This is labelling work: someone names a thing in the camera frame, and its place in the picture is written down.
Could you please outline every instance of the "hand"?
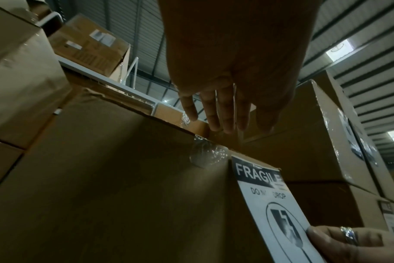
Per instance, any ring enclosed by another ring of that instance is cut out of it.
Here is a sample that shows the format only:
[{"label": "hand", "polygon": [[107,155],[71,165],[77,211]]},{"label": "hand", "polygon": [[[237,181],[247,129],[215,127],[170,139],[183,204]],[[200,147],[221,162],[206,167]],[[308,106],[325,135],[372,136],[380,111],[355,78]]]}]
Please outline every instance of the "hand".
[{"label": "hand", "polygon": [[160,0],[167,64],[191,120],[200,93],[212,130],[245,130],[251,103],[269,132],[292,99],[321,0]]},{"label": "hand", "polygon": [[394,234],[370,228],[353,230],[357,247],[346,243],[339,227],[310,227],[307,234],[331,263],[394,263]]}]

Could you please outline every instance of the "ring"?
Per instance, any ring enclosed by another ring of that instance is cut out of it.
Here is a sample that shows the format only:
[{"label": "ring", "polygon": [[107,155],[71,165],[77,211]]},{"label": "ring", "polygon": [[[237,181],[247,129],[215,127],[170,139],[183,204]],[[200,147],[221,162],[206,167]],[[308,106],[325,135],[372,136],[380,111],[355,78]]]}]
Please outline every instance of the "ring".
[{"label": "ring", "polygon": [[346,237],[347,244],[358,246],[356,234],[351,227],[340,227],[340,230]]}]

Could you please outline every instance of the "silver ring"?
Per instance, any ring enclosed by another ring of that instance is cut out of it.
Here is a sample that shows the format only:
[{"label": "silver ring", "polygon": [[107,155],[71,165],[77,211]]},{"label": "silver ring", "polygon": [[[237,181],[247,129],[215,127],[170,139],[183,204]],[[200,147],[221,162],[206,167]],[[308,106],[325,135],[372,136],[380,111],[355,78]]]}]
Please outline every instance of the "silver ring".
[{"label": "silver ring", "polygon": [[358,241],[356,238],[356,234],[354,233],[351,227],[340,227],[341,232],[343,233],[344,237],[346,238],[347,244],[358,246]]}]

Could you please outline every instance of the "corrugated metal ceiling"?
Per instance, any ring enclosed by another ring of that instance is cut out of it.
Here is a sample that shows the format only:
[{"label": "corrugated metal ceiling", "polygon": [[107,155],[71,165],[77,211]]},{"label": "corrugated metal ceiling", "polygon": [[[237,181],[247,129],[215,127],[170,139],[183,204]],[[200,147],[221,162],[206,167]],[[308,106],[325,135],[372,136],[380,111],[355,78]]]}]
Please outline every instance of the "corrugated metal ceiling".
[{"label": "corrugated metal ceiling", "polygon": [[[55,6],[69,5],[69,0],[52,1]],[[129,43],[137,42],[131,56],[139,57],[136,89],[182,109],[170,83],[157,0],[70,2],[78,12]],[[345,39],[355,51],[332,62],[325,52]],[[303,82],[324,69],[350,97],[385,161],[394,164],[394,142],[386,133],[394,130],[394,0],[324,1],[299,80]],[[198,96],[195,99],[200,119],[205,119]]]}]

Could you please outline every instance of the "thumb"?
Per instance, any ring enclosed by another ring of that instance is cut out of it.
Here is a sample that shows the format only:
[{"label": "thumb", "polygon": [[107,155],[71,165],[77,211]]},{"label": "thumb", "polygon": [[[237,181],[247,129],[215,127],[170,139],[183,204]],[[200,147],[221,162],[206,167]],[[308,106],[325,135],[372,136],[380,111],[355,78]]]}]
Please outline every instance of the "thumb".
[{"label": "thumb", "polygon": [[311,243],[332,263],[384,263],[390,255],[385,247],[356,247],[339,242],[315,227],[307,230]]}]

